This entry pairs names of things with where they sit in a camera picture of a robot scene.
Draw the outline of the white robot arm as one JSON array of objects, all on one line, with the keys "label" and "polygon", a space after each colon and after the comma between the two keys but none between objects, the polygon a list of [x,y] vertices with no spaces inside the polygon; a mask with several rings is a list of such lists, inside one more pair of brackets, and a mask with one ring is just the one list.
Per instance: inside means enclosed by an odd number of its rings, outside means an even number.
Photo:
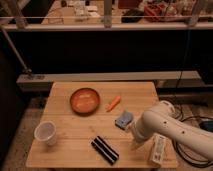
[{"label": "white robot arm", "polygon": [[130,126],[133,141],[141,146],[158,133],[213,161],[213,133],[174,119],[174,113],[174,106],[165,100],[146,109]]}]

